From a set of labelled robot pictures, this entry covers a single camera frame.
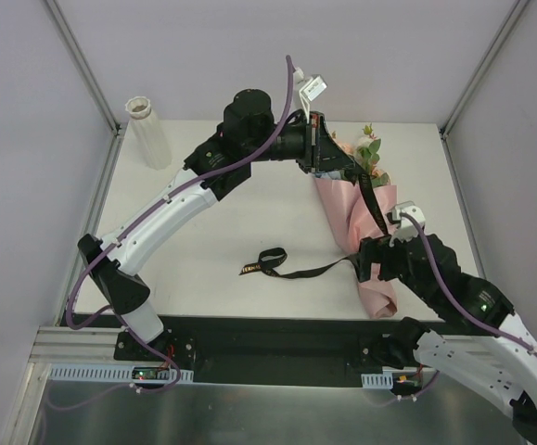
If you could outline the black ribbon gold lettering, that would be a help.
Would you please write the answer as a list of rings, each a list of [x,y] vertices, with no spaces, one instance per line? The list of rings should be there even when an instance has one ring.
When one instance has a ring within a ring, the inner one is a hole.
[[[374,187],[371,184],[370,177],[368,180],[364,180],[356,184],[360,188],[362,198],[364,199],[364,203],[370,214],[372,211],[377,210],[380,211],[380,213],[383,213],[377,203],[377,198],[374,192]],[[382,227],[388,228],[390,226],[383,215],[379,217],[374,217],[372,215],[372,217],[376,221],[380,230]],[[268,248],[259,254],[259,257],[255,262],[245,265],[240,273],[244,275],[248,273],[260,272],[268,276],[285,279],[312,278],[324,273],[335,264],[345,259],[349,260],[355,253],[346,254],[341,248],[339,248],[338,245],[337,249],[330,254],[326,254],[326,251],[323,248],[296,249],[293,252],[293,257],[292,261],[289,263],[289,268],[283,270],[280,267],[288,258],[288,254],[285,249]]]

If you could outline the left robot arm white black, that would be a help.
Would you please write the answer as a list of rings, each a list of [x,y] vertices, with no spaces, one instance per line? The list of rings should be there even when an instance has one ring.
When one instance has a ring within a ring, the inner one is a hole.
[[[139,271],[183,225],[247,181],[252,162],[283,160],[295,161],[307,174],[352,184],[365,173],[334,142],[322,113],[286,112],[275,121],[270,96],[246,89],[235,95],[215,133],[185,159],[146,209],[108,235],[79,240],[87,275],[137,335],[134,347],[146,360],[160,359],[168,340]]]

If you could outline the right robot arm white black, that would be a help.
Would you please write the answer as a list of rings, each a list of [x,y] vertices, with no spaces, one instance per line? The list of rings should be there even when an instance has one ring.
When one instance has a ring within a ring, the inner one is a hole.
[[[436,235],[404,242],[365,238],[354,263],[361,278],[378,265],[379,279],[399,280],[447,325],[478,340],[500,365],[469,357],[411,317],[370,346],[374,361],[396,369],[413,362],[435,368],[500,409],[521,437],[537,444],[537,343],[495,285],[463,272],[455,252]]]

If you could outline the pink flower bouquet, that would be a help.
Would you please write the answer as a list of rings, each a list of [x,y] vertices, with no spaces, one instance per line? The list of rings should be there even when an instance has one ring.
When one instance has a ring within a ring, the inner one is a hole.
[[[337,142],[343,151],[352,155],[370,177],[383,213],[397,204],[397,187],[387,172],[378,167],[381,140],[369,123],[362,135],[352,144]],[[358,251],[364,238],[378,238],[383,232],[368,211],[357,184],[342,180],[318,178],[314,181],[322,201],[331,233],[336,244],[346,254]],[[397,312],[397,297],[389,282],[378,279],[379,266],[371,266],[369,280],[357,285],[359,299],[369,318],[391,317]]]

